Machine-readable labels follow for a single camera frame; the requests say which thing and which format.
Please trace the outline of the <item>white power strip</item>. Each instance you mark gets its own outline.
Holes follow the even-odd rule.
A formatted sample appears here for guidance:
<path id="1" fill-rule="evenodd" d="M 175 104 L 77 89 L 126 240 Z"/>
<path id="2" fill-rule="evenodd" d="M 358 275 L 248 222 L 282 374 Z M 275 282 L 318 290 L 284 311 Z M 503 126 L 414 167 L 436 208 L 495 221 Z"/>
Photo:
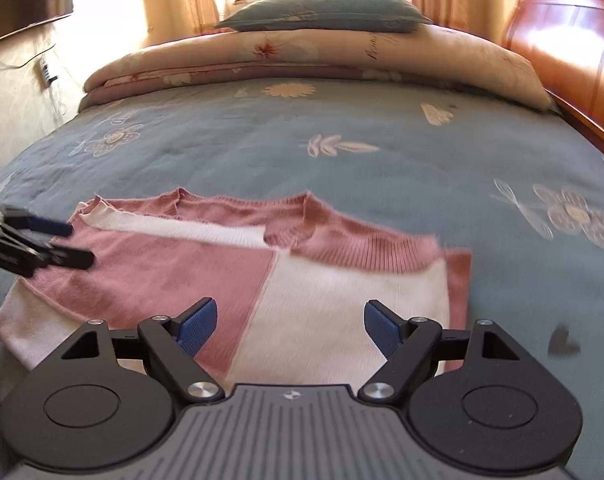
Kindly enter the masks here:
<path id="1" fill-rule="evenodd" d="M 40 78 L 42 78 L 45 88 L 50 88 L 52 84 L 58 79 L 58 75 L 52 64 L 47 62 L 44 58 L 38 62 L 38 69 L 40 70 Z"/>

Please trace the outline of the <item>pink and cream knit sweater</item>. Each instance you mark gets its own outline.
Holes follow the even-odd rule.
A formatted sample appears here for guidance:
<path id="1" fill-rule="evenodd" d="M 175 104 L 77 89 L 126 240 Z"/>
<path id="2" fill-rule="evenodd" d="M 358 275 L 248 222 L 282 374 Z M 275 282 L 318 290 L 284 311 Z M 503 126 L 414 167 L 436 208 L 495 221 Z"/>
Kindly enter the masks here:
<path id="1" fill-rule="evenodd" d="M 210 297 L 216 329 L 197 361 L 223 387 L 358 388 L 383 361 L 365 333 L 367 301 L 445 327 L 466 321 L 469 249 L 356 221 L 312 194 L 95 197 L 71 222 L 71 244 L 94 266 L 20 278 L 0 307 L 0 341 L 26 368 L 92 318 L 133 328 Z"/>

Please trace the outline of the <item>folded pink floral quilt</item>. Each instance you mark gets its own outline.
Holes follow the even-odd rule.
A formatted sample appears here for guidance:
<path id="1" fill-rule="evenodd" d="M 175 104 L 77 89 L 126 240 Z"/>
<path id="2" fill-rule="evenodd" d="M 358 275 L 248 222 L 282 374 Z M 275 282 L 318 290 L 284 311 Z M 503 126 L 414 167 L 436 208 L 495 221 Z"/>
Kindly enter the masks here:
<path id="1" fill-rule="evenodd" d="M 424 82 L 478 89 L 534 110 L 552 99 L 522 56 L 436 25 L 406 34 L 299 29 L 220 32 L 125 55 L 90 75 L 79 108 L 159 90 L 256 78 Z"/>

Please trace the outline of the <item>grey-blue floral pillow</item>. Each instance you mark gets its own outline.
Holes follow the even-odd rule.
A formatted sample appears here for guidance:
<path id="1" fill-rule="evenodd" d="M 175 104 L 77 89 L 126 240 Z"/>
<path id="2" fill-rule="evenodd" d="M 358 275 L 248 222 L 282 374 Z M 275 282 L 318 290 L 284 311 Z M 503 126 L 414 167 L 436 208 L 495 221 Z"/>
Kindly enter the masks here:
<path id="1" fill-rule="evenodd" d="M 244 6 L 215 27 L 236 32 L 298 29 L 412 32 L 429 22 L 407 0 L 262 0 Z"/>

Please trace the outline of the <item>orange wooden headboard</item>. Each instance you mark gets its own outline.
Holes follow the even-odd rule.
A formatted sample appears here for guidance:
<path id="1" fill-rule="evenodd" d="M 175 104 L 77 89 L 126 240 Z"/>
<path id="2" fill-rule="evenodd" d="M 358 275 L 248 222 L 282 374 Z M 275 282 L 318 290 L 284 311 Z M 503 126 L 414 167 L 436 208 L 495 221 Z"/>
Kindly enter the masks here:
<path id="1" fill-rule="evenodd" d="M 502 46 L 530 61 L 564 120 L 604 154 L 604 0 L 518 0 Z"/>

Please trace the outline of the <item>blue floral bed sheet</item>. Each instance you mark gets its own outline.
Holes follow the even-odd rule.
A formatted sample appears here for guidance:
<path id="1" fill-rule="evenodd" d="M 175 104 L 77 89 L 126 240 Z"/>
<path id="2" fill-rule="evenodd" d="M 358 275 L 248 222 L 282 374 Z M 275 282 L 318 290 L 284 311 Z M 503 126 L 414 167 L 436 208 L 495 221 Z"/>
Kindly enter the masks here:
<path id="1" fill-rule="evenodd" d="M 257 79 L 91 107 L 0 169 L 0 203 L 56 219 L 94 195 L 176 188 L 310 192 L 469 248 L 470 316 L 500 323 L 575 394 L 571 470 L 604 479 L 604 155 L 559 116 L 409 84 Z"/>

